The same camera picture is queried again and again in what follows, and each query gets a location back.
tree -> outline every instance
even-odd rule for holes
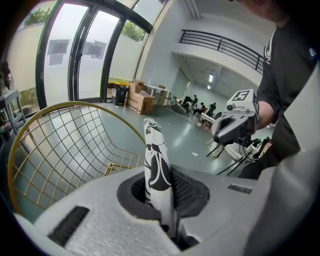
[[[39,8],[31,12],[24,21],[24,27],[39,23],[45,23],[47,18],[49,17],[49,14],[50,8],[48,8],[46,11]]]
[[[138,27],[134,23],[127,21],[123,27],[121,34],[139,43],[144,39],[146,32],[144,32],[140,27]]]

black and white cloth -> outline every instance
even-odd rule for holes
[[[144,119],[145,136],[145,203],[161,212],[161,226],[169,237],[176,236],[176,212],[170,180],[165,138],[160,125],[153,119]]]

black slot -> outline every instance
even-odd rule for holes
[[[81,222],[87,216],[89,209],[76,206],[71,212],[58,224],[52,233],[48,235],[53,242],[64,247]]]
[[[248,195],[250,195],[253,190],[252,187],[240,186],[236,184],[231,184],[230,186],[228,186],[228,189],[241,192],[244,194],[248,194]]]

cardboard box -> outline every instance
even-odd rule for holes
[[[151,113],[154,109],[155,97],[151,95],[140,95],[141,91],[147,91],[145,85],[131,82],[126,104],[139,114]]]
[[[133,83],[136,84],[136,85],[141,85],[141,86],[145,85],[144,82],[142,82],[141,80],[137,80],[137,79],[134,79]]]

balcony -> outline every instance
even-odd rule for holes
[[[224,53],[243,62],[261,75],[263,74],[263,56],[229,38],[208,32],[183,29],[180,43],[205,47]]]

